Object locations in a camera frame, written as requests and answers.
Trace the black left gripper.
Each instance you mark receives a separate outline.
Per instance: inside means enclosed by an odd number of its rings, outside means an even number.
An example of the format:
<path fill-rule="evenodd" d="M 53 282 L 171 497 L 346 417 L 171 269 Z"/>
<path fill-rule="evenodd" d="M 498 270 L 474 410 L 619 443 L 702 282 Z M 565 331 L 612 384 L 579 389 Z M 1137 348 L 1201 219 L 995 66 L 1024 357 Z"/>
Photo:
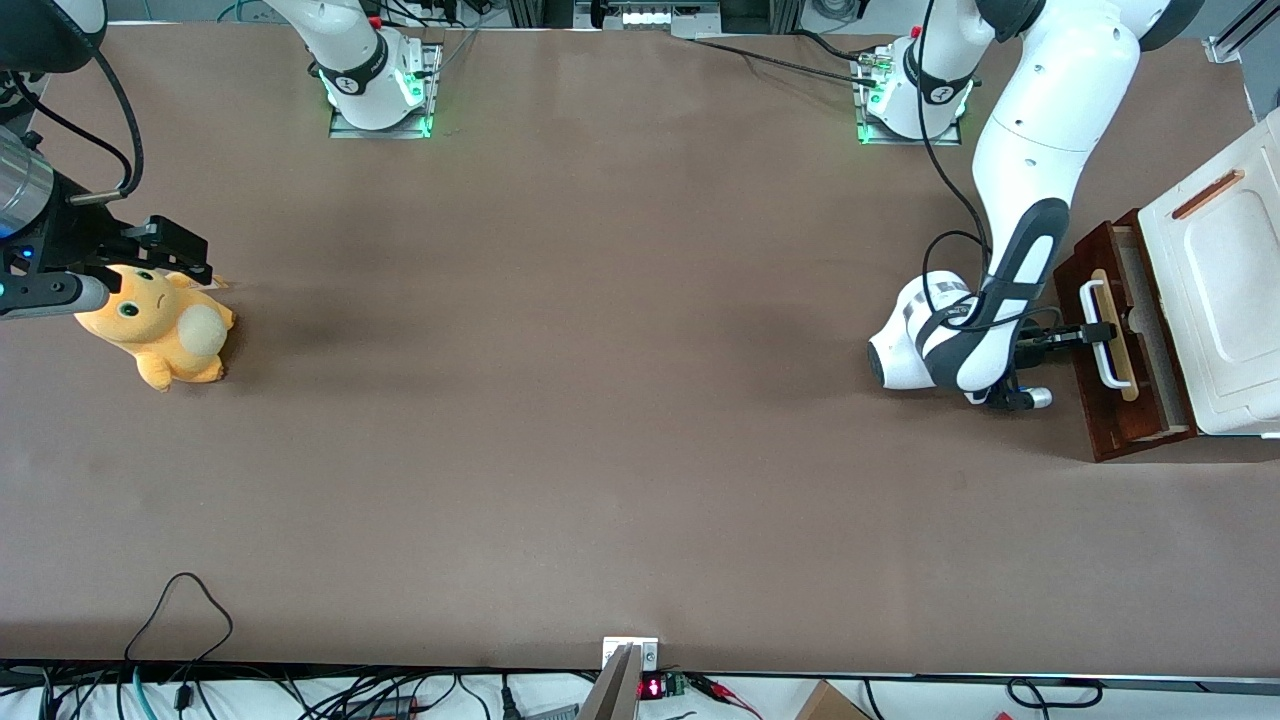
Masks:
<path fill-rule="evenodd" d="M 1108 322 L 1089 322 L 1057 328 L 1057 345 L 1068 348 L 1087 345 L 1106 345 L 1117 337 L 1117 327 Z M 1018 361 L 1043 363 L 1055 352 L 1053 338 L 1043 329 L 1020 329 L 1018 334 Z"/>

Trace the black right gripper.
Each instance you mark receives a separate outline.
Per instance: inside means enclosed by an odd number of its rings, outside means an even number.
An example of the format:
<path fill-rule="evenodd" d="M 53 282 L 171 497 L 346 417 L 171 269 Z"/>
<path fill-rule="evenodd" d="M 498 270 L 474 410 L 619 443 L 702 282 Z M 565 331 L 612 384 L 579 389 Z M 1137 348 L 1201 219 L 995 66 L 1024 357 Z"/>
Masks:
<path fill-rule="evenodd" d="M 83 188 L 59 172 L 45 209 L 3 236 L 3 273 L 82 273 L 87 266 L 125 264 L 178 272 L 198 286 L 212 283 L 209 242 L 179 223 L 151 215 L 150 225 L 125 227 L 102 205 L 76 206 Z"/>

